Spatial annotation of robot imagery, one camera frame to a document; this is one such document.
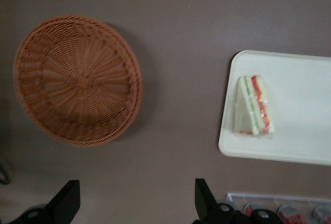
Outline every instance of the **gray surface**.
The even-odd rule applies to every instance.
[[[80,179],[82,190],[73,224],[192,223],[196,177],[218,199],[228,191],[331,198],[330,167],[231,158],[217,147],[233,55],[331,56],[330,0],[0,0],[0,10],[0,149],[14,175],[0,186],[4,222],[48,202],[69,179]],[[115,27],[143,71],[137,119],[100,147],[48,137],[25,115],[12,85],[24,36],[69,13]]]

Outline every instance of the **red and white can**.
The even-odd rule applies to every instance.
[[[319,222],[319,224],[331,224],[331,205],[318,205],[312,212],[312,215]]]
[[[309,224],[293,204],[282,205],[277,213],[286,224]]]
[[[262,208],[262,204],[260,202],[250,202],[246,204],[244,213],[245,215],[250,216],[253,210],[258,210],[260,208]]]

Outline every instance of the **wicker basket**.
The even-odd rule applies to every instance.
[[[142,99],[141,72],[127,42],[85,16],[52,18],[34,28],[18,49],[14,82],[41,129],[79,146],[121,135]]]

